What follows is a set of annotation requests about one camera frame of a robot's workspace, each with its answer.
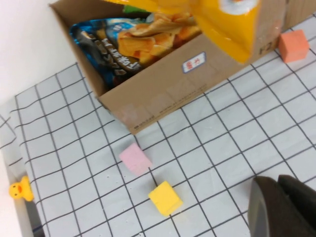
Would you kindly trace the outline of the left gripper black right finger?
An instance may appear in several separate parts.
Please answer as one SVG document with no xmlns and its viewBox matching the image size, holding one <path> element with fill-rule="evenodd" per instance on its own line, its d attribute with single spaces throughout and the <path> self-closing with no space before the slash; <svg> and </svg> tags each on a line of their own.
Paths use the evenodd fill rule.
<svg viewBox="0 0 316 237">
<path fill-rule="evenodd" d="M 298 217 L 301 228 L 308 234 L 298 234 L 299 237 L 316 236 L 316 191 L 303 182 L 289 175 L 280 175 L 277 183 L 286 194 Z"/>
</svg>

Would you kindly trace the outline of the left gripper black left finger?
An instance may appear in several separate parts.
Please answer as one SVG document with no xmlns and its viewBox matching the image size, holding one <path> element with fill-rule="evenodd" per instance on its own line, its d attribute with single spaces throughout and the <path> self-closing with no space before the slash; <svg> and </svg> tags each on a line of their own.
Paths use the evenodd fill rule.
<svg viewBox="0 0 316 237">
<path fill-rule="evenodd" d="M 252 180 L 249 207 L 252 237 L 306 237 L 308 223 L 278 183 L 269 177 Z"/>
</svg>

